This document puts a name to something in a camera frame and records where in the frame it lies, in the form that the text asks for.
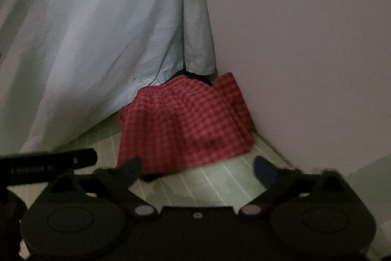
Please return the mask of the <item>green grid mat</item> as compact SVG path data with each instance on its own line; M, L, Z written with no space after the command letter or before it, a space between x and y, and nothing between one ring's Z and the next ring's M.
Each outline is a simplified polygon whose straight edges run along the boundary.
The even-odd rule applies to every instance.
M98 153L97 166L112 166L117 161L121 133L116 116L111 116L64 146L64 150L92 147ZM137 181L131 191L160 209L163 206L209 207L232 206L235 209L255 199L264 187L252 174L254 157L259 155L284 166L257 136L251 152L231 160L193 168L160 178L154 182Z

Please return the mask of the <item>light blue carrot-print sheet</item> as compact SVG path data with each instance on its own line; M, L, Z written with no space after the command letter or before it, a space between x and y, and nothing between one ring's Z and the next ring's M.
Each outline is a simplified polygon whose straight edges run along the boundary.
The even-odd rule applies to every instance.
M1 0L1 154L53 150L181 70L215 71L206 0Z

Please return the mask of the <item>red checkered cloth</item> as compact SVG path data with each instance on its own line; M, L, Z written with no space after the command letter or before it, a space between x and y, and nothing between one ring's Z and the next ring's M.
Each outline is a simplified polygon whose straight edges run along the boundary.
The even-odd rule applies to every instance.
M252 119L234 75L211 85L178 76L144 87L119 112L117 163L138 158L144 174L175 173L250 151Z

